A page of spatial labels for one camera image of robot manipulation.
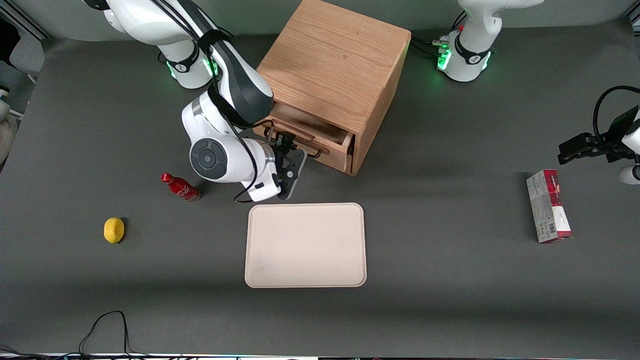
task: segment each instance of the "bottle label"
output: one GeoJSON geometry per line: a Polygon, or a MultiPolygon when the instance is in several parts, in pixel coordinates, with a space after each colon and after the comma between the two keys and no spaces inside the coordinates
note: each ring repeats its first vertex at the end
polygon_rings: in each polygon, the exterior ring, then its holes
{"type": "Polygon", "coordinates": [[[200,196],[198,191],[196,191],[194,188],[190,187],[189,185],[185,185],[176,195],[178,195],[179,197],[182,197],[184,200],[187,200],[188,202],[196,201],[200,196]]]}

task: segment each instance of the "lemon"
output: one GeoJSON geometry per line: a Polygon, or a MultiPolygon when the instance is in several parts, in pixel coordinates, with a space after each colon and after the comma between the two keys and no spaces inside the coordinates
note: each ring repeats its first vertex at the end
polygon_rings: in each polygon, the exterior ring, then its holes
{"type": "Polygon", "coordinates": [[[119,218],[110,218],[104,223],[104,238],[112,243],[118,243],[124,236],[124,223],[119,218]]]}

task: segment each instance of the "red and white box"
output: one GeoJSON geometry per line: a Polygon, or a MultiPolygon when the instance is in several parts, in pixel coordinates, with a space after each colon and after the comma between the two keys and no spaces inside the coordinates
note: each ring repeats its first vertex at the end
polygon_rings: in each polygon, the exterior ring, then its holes
{"type": "Polygon", "coordinates": [[[549,244],[571,238],[571,227],[560,201],[558,171],[545,169],[538,172],[527,179],[527,188],[538,242],[549,244]]]}

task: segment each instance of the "wooden box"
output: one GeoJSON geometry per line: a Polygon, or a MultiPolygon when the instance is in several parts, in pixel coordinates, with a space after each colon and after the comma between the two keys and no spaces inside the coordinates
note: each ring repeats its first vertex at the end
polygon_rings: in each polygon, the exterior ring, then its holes
{"type": "MultiPolygon", "coordinates": [[[[320,0],[302,0],[258,67],[276,130],[355,176],[393,99],[411,33],[320,0]]],[[[256,129],[260,135],[262,129],[256,129]]]]}

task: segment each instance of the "coca-cola bottle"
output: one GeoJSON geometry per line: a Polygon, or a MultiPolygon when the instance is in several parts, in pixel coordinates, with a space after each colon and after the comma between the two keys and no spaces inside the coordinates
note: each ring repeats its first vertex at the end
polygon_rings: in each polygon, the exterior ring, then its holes
{"type": "Polygon", "coordinates": [[[171,174],[165,172],[162,174],[161,179],[163,183],[169,185],[169,189],[179,197],[182,197],[188,202],[196,202],[200,199],[200,192],[198,189],[191,186],[187,181],[181,177],[173,177],[171,174]]]}

